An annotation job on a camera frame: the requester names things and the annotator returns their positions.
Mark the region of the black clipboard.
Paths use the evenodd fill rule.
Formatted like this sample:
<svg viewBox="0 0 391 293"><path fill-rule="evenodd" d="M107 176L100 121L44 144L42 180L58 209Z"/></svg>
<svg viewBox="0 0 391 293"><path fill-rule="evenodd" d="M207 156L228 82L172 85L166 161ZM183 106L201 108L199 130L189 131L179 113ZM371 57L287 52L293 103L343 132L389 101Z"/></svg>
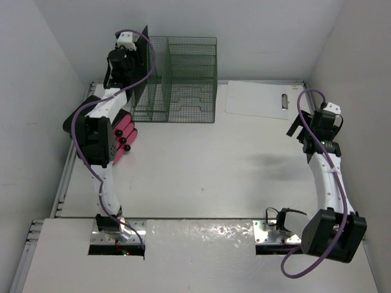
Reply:
<svg viewBox="0 0 391 293"><path fill-rule="evenodd" d="M143 37L139 37L137 39L136 46L137 46L138 61L137 61L134 77L137 82L142 78L144 78L148 73L149 53L148 53L148 42ZM136 107L139 104L139 101L143 95L146 85L147 85L147 81L144 81L133 89L133 95L134 95L132 101L133 107Z"/></svg>

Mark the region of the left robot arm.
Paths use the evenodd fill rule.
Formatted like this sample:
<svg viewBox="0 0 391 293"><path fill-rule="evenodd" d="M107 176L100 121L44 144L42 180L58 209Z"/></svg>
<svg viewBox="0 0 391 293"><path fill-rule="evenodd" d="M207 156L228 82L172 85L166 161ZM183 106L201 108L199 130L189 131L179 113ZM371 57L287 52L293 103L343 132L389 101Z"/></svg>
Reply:
<svg viewBox="0 0 391 293"><path fill-rule="evenodd" d="M71 118L70 135L98 194L95 220L100 231L127 238L134 228L125 222L115 194L112 168L117 155L113 122L147 75L146 50L117 45L107 57L101 98L91 96Z"/></svg>

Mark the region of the white paper sheet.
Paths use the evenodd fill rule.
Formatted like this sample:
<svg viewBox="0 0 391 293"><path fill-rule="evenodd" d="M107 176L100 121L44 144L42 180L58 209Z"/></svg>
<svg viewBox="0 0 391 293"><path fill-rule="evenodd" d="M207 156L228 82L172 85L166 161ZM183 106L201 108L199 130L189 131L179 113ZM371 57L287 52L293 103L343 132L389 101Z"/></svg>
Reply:
<svg viewBox="0 0 391 293"><path fill-rule="evenodd" d="M230 81L227 89L225 111L230 114L289 119L288 110L282 109L282 94L290 97L289 85Z"/></svg>

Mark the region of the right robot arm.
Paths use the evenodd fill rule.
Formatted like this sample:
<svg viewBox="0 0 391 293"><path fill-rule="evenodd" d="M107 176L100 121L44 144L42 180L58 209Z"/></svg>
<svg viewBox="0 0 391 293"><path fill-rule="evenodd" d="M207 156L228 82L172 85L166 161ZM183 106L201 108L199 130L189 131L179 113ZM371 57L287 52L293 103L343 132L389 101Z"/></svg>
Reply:
<svg viewBox="0 0 391 293"><path fill-rule="evenodd" d="M340 173L340 146L334 142L341 129L335 125L337 114L316 110L313 114L301 111L287 135L292 136L298 127L297 136L303 145L307 163L315 180L318 210L312 218L303 211L283 208L277 213L272 227L279 234L301 238L304 254L321 256L331 244L346 216L345 227L327 259L349 263L367 230L367 221L351 206L343 182L337 183L334 174Z"/></svg>

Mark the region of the black pink drawer unit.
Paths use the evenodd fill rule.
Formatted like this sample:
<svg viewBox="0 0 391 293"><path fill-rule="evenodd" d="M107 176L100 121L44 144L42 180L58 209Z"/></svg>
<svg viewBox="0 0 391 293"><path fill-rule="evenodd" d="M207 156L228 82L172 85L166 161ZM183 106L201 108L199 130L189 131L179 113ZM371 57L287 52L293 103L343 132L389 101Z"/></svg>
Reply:
<svg viewBox="0 0 391 293"><path fill-rule="evenodd" d="M112 132L108 132L107 123L95 123L87 118L94 105L83 109L78 116L80 122L75 124L79 147L90 165L105 167L108 163L118 163L120 158L131 150L131 144L137 137L137 129L131 114L120 109L111 121Z"/></svg>

